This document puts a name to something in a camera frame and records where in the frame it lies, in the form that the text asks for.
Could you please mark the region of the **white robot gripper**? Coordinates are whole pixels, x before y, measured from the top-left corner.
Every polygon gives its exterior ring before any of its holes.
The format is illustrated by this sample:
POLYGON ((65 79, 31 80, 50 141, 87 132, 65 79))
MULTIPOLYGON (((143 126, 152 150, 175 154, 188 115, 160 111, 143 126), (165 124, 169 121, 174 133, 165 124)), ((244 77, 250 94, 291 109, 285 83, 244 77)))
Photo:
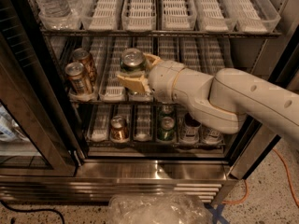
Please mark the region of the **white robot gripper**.
POLYGON ((162 103, 172 103, 172 90, 175 78, 185 68, 183 63, 163 61, 159 56, 151 53, 144 54, 146 58, 146 70, 149 77, 128 77, 123 73, 117 74, 118 81, 123 87, 134 92, 151 92, 153 97, 162 103))

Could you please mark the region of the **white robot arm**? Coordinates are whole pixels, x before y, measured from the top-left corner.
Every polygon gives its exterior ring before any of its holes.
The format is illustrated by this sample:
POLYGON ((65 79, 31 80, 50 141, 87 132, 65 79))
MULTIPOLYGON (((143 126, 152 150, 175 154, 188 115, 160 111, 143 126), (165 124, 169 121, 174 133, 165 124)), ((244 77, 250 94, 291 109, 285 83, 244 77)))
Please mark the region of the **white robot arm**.
POLYGON ((241 70, 222 68, 212 76, 127 49, 117 78, 130 91, 184 106, 193 119, 221 133, 238 133, 251 116, 299 146, 299 95, 241 70))

